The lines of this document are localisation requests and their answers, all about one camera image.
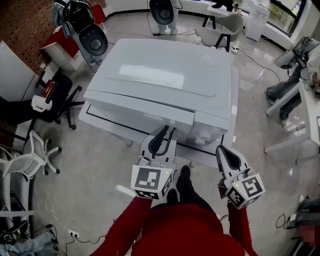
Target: window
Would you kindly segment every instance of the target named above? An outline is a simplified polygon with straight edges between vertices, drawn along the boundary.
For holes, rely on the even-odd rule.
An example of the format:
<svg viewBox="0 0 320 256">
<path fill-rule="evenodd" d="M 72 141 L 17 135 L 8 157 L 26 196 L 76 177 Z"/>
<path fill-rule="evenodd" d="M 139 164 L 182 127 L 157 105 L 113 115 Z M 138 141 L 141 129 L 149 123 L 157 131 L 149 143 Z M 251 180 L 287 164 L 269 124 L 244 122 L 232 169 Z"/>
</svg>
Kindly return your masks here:
<svg viewBox="0 0 320 256">
<path fill-rule="evenodd" d="M 298 24 L 307 0 L 259 0 L 257 2 L 263 4 L 269 1 L 268 23 L 290 36 Z M 239 8 L 244 12 L 250 12 L 252 0 L 233 0 L 233 2 L 239 4 Z"/>
</svg>

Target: red sleeve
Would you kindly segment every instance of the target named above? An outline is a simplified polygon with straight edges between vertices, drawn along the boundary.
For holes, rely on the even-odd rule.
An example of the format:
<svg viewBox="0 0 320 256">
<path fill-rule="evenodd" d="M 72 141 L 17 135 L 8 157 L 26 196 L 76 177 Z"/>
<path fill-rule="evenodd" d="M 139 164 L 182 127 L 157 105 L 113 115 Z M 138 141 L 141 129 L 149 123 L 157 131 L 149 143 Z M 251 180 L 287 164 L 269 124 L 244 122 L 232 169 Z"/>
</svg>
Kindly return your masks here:
<svg viewBox="0 0 320 256">
<path fill-rule="evenodd" d="M 247 209 L 237 210 L 231 203 L 227 204 L 229 211 L 230 235 L 245 249 L 250 256 L 258 256 L 252 248 Z"/>
<path fill-rule="evenodd" d="M 135 197 L 91 256 L 124 256 L 148 218 L 152 200 Z"/>
</svg>

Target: machine lid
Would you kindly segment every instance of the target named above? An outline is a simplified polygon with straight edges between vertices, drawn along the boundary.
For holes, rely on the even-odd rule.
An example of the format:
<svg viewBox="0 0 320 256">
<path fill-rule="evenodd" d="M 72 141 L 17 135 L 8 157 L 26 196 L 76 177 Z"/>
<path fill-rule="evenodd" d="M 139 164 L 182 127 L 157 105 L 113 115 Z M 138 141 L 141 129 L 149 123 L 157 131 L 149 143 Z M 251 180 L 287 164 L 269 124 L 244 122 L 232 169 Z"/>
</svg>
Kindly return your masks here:
<svg viewBox="0 0 320 256">
<path fill-rule="evenodd" d="M 120 94 L 229 119 L 229 53 L 191 43 L 120 39 L 88 90 Z"/>
</svg>

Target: red sweater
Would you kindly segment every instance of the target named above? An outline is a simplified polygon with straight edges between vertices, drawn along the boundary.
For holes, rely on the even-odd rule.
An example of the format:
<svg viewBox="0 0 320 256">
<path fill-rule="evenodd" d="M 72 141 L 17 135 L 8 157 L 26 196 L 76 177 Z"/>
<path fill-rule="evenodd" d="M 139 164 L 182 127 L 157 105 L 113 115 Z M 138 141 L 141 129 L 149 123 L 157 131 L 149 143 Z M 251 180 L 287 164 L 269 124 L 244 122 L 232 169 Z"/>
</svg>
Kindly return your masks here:
<svg viewBox="0 0 320 256">
<path fill-rule="evenodd" d="M 228 204 L 230 234 L 223 233 L 217 216 L 194 204 L 150 210 L 152 200 L 135 197 L 114 222 L 104 242 L 91 256 L 257 256 L 252 248 L 245 208 Z"/>
</svg>

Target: tiled floor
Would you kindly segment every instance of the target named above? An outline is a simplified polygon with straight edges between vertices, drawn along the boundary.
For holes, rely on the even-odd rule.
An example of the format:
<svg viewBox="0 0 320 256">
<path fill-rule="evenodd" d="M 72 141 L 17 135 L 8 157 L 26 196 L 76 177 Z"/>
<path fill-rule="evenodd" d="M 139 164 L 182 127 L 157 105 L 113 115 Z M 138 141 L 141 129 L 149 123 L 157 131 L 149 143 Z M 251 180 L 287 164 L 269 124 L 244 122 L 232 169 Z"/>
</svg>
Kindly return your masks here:
<svg viewBox="0 0 320 256">
<path fill-rule="evenodd" d="M 116 43 L 120 38 L 145 38 L 143 35 L 152 37 L 146 15 L 132 13 L 110 18 L 105 23 L 109 42 Z M 149 20 L 155 32 L 156 24 L 151 16 Z M 179 32 L 190 31 L 201 26 L 202 22 L 203 18 L 200 17 L 180 15 Z M 192 42 L 194 36 L 178 35 L 157 39 Z M 243 32 L 236 44 L 261 65 L 277 72 L 282 81 L 288 79 L 286 71 L 273 64 L 274 59 L 283 53 L 279 48 L 263 39 L 260 42 L 247 39 Z M 253 247 L 260 256 L 285 256 L 295 243 L 291 238 L 296 235 L 296 231 L 277 229 L 276 221 L 281 214 L 289 216 L 294 212 L 299 194 L 311 197 L 318 195 L 319 162 L 313 160 L 295 164 L 298 152 L 295 147 L 264 154 L 265 146 L 297 135 L 291 129 L 304 121 L 304 108 L 301 105 L 296 108 L 289 117 L 288 126 L 282 128 L 277 113 L 270 117 L 265 115 L 269 107 L 265 89 L 279 81 L 277 76 L 254 63 L 243 52 L 233 57 L 233 64 L 239 68 L 240 73 L 233 147 L 241 151 L 250 166 L 260 173 L 266 188 L 265 195 L 248 207 Z M 85 66 L 70 77 L 75 85 L 86 88 L 93 74 Z M 60 125 L 39 123 L 41 133 L 51 137 L 53 145 L 59 145 L 63 150 L 54 160 L 60 174 L 49 173 L 49 176 L 43 176 L 39 172 L 35 177 L 35 228 L 53 223 L 63 250 L 65 243 L 72 241 L 63 227 L 81 232 L 83 241 L 94 241 L 109 230 L 113 219 L 126 208 L 132 197 L 116 190 L 116 185 L 130 187 L 131 168 L 137 161 L 139 151 L 139 145 L 129 147 L 108 132 L 81 122 L 78 120 L 79 111 L 73 111 L 77 125 L 75 131 L 68 128 L 65 119 Z M 313 145 L 303 145 L 305 155 L 316 151 Z M 179 168 L 189 163 L 178 157 L 176 162 Z M 226 214 L 226 201 L 220 199 L 217 189 L 217 182 L 221 178 L 218 170 L 197 165 L 192 169 L 191 178 L 195 190 L 210 203 L 214 211 L 219 215 Z M 56 218 L 48 214 L 53 214 L 52 206 Z M 223 225 L 227 233 L 228 221 L 224 220 Z M 81 244 L 76 241 L 68 246 L 68 255 L 89 255 L 99 244 Z"/>
</svg>

